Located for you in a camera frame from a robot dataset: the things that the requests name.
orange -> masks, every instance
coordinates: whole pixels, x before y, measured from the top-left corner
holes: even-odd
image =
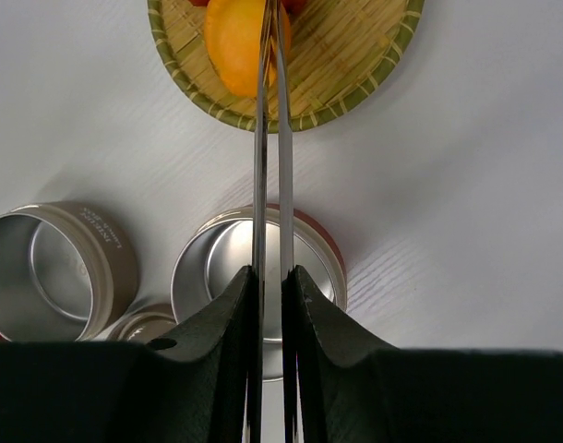
[[[265,0],[210,0],[204,39],[211,62],[222,83],[239,97],[257,97],[259,45]],[[291,29],[283,10],[285,53],[290,52]],[[275,61],[270,84],[275,81]]]

basket rim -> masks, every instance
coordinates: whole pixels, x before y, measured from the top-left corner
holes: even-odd
[[[389,47],[382,55],[379,63],[370,70],[366,78],[359,83],[354,83],[342,97],[334,99],[322,108],[293,117],[291,120],[292,130],[294,132],[306,131],[307,129],[324,125],[349,113],[369,97],[401,61],[402,55],[417,29],[424,3],[425,0],[407,0],[396,35],[390,40]],[[187,98],[206,114],[211,115],[226,125],[254,131],[256,127],[255,116],[240,114],[237,111],[223,108],[210,96],[200,91],[193,80],[181,69],[164,29],[162,0],[148,0],[148,15],[150,32],[162,63],[171,79]],[[269,121],[268,130],[270,133],[277,133],[277,119]]]

small metal container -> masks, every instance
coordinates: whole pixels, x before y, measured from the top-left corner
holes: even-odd
[[[229,210],[204,224],[174,268],[171,298],[182,322],[220,295],[236,272],[251,262],[253,209]],[[263,324],[263,374],[282,377],[282,296],[280,287],[280,212],[267,208],[266,300]],[[329,233],[303,212],[294,212],[294,260],[308,270],[318,288],[338,307],[347,307],[345,266]]]
[[[0,334],[11,341],[94,338],[126,311],[138,264],[124,232],[77,202],[0,217]]]
[[[122,317],[107,335],[109,341],[148,343],[174,328],[173,309],[170,305],[152,305]]]

white tabletop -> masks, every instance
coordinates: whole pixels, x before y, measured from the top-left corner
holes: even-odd
[[[103,205],[140,296],[166,299],[191,234],[250,203],[253,139],[173,84],[146,11],[0,1],[0,213]],[[563,0],[427,0],[381,90],[294,144],[296,207],[337,240],[355,319],[402,347],[563,350]]]

woven bamboo tray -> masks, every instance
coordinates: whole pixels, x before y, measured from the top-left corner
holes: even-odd
[[[292,21],[288,78],[292,128],[302,131],[347,114],[399,63],[425,0],[309,0]],[[204,7],[149,0],[150,28],[162,62],[189,99],[231,126],[255,129],[256,103],[233,96],[214,71],[203,40]],[[270,132],[277,132],[270,89]]]

